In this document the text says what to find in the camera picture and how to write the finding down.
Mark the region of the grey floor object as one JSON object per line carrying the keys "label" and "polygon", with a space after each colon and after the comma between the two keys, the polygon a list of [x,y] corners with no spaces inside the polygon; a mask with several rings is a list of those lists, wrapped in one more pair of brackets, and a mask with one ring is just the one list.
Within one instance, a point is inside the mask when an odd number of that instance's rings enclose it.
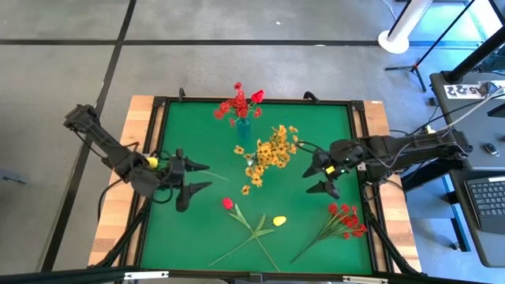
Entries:
{"label": "grey floor object", "polygon": [[22,177],[18,173],[5,169],[0,169],[0,179],[4,181],[14,181],[23,185],[28,184],[28,180],[26,178]]}

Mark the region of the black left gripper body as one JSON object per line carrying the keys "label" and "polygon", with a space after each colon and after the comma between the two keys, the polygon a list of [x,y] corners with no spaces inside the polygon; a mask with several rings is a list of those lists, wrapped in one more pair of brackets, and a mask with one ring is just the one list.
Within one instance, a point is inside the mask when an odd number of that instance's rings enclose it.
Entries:
{"label": "black left gripper body", "polygon": [[163,161],[164,167],[158,172],[158,189],[182,189],[185,186],[185,160],[173,156]]}

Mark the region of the black keyboard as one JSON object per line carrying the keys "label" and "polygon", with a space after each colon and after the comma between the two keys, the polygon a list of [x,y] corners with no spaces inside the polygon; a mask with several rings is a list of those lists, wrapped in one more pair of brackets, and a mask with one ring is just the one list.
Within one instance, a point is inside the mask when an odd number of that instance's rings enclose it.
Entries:
{"label": "black keyboard", "polygon": [[480,230],[505,235],[505,176],[465,182]]}

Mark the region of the white pole with round base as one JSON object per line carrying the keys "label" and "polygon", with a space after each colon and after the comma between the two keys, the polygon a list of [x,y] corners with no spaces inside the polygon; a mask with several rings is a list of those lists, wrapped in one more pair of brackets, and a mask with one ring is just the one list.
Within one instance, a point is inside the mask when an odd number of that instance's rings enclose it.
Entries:
{"label": "white pole with round base", "polygon": [[409,0],[390,30],[378,35],[378,44],[392,54],[403,54],[410,47],[409,36],[433,0]]}

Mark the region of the blue glass vase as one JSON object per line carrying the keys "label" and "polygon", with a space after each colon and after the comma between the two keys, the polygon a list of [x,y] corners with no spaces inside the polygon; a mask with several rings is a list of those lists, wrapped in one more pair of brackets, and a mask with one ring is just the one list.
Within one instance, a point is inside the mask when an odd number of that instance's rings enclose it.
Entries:
{"label": "blue glass vase", "polygon": [[251,121],[249,118],[239,118],[236,123],[238,137],[241,142],[247,142],[251,135]]}

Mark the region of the black aluminium table frame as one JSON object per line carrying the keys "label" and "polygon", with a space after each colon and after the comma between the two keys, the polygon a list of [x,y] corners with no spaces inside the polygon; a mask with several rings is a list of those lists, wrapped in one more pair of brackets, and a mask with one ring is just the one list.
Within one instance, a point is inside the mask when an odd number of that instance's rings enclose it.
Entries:
{"label": "black aluminium table frame", "polygon": [[[356,241],[333,241],[306,257],[290,261],[294,252],[319,223],[327,196],[311,197],[309,181],[301,174],[310,158],[303,154],[292,159],[287,171],[276,170],[267,176],[261,191],[241,197],[233,191],[243,166],[230,151],[237,137],[210,119],[212,99],[166,98],[157,148],[174,151],[182,148],[191,160],[210,166],[208,171],[222,174],[228,184],[212,181],[198,192],[184,212],[176,211],[176,200],[166,205],[147,201],[129,224],[129,231],[140,232],[139,262],[133,266],[114,265],[114,253],[89,268],[24,275],[2,275],[0,284],[100,284],[124,280],[126,272],[169,271],[168,278],[244,279],[249,273],[262,273],[264,281],[337,281],[343,275],[387,278],[389,284],[482,284],[449,278],[434,278],[418,272],[395,274],[376,269],[372,237],[366,233]],[[216,267],[209,261],[226,247],[248,234],[232,222],[221,200],[229,197],[245,217],[259,221],[262,215],[283,213],[287,227],[265,237],[265,248],[278,265],[276,271],[257,248],[241,252]]]}

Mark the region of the green table mat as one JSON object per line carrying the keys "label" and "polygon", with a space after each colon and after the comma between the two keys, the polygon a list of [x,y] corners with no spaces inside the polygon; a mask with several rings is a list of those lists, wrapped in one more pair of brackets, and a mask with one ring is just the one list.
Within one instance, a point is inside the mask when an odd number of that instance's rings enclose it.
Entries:
{"label": "green table mat", "polygon": [[253,151],[273,128],[298,130],[301,140],[322,148],[351,137],[348,109],[343,105],[265,104],[262,115],[244,137],[227,121],[218,120],[215,103],[171,103],[163,151],[182,148],[193,161],[208,165],[206,172],[187,174],[189,183],[207,187],[178,212],[166,191],[156,193],[151,207],[140,265],[167,270],[283,271],[368,274],[370,252],[365,237],[314,237],[328,217],[332,198],[311,194],[322,174],[304,177],[312,156],[292,155],[286,167],[264,172],[261,187],[248,195],[246,162],[236,146]]}

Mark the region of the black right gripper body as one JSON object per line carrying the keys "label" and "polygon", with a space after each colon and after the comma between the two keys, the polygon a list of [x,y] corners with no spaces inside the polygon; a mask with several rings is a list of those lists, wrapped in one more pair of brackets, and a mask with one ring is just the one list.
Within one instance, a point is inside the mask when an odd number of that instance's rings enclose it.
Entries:
{"label": "black right gripper body", "polygon": [[337,140],[331,143],[326,151],[319,151],[315,155],[327,155],[330,162],[324,167],[323,173],[328,179],[337,179],[348,174],[364,160],[365,150],[355,140]]}

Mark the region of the red flower bunch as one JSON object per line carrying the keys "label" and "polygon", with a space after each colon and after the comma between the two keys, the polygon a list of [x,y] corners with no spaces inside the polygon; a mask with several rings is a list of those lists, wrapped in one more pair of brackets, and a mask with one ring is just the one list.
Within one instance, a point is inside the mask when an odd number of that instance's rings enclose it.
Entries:
{"label": "red flower bunch", "polygon": [[242,83],[236,82],[234,84],[234,90],[236,92],[235,97],[220,103],[218,107],[213,110],[215,119],[222,120],[228,117],[232,127],[236,125],[239,118],[253,117],[251,114],[247,114],[251,96],[249,98],[246,97]]}
{"label": "red flower bunch", "polygon": [[351,237],[363,237],[368,232],[367,226],[357,216],[357,206],[330,203],[327,210],[327,221],[311,242],[290,261],[291,263],[294,263],[315,244],[329,237],[341,237],[349,240]]}

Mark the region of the white handwritten label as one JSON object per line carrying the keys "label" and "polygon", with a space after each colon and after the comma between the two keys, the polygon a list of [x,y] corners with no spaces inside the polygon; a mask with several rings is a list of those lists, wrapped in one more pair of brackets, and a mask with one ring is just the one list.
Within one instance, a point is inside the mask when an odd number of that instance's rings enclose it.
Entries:
{"label": "white handwritten label", "polygon": [[483,99],[479,84],[446,84],[443,90],[448,99]]}

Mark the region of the thick black stand pole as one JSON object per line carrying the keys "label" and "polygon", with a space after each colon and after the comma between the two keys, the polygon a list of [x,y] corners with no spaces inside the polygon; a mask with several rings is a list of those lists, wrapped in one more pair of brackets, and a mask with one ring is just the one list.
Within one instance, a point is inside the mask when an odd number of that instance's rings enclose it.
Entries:
{"label": "thick black stand pole", "polygon": [[505,25],[489,39],[482,43],[471,55],[451,71],[443,71],[442,75],[448,83],[459,83],[462,78],[478,63],[488,57],[505,43]]}

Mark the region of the black tripod stand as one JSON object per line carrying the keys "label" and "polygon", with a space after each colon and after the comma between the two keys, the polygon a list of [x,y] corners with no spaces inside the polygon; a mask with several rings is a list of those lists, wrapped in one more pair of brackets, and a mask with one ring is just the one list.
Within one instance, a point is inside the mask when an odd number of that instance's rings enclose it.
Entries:
{"label": "black tripod stand", "polygon": [[436,40],[432,41],[429,48],[419,57],[413,64],[411,65],[402,65],[402,66],[388,66],[383,70],[385,72],[388,71],[406,71],[408,73],[413,74],[421,87],[423,92],[427,91],[427,85],[421,75],[420,65],[422,62],[430,55],[430,53],[439,46],[439,44],[443,41],[443,38],[446,34],[458,23],[458,21],[463,17],[463,15],[470,9],[470,7],[475,3],[476,0],[458,0],[459,2],[464,3],[464,8],[459,12],[459,14],[451,21],[450,24],[440,33],[440,35],[436,38]]}

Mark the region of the silver aluminium bracket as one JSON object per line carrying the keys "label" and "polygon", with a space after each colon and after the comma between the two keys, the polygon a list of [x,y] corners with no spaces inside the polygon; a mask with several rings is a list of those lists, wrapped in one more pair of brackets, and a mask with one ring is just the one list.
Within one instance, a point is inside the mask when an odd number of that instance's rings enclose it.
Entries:
{"label": "silver aluminium bracket", "polygon": [[387,278],[363,277],[355,275],[343,275],[342,281],[350,282],[353,284],[389,284]]}
{"label": "silver aluminium bracket", "polygon": [[134,271],[126,272],[124,280],[141,280],[141,279],[154,279],[154,278],[168,278],[169,271]]}

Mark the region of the dark grey side desk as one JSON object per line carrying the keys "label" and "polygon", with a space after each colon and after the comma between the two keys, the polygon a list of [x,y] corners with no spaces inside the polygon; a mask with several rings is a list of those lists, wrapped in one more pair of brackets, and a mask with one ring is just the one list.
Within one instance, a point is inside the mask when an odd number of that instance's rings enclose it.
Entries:
{"label": "dark grey side desk", "polygon": [[505,171],[450,170],[449,177],[456,203],[459,203],[469,229],[469,233],[464,229],[461,233],[457,233],[459,248],[462,252],[476,251],[485,267],[505,268],[505,234],[487,233],[479,228],[465,187],[466,181],[505,177]]}

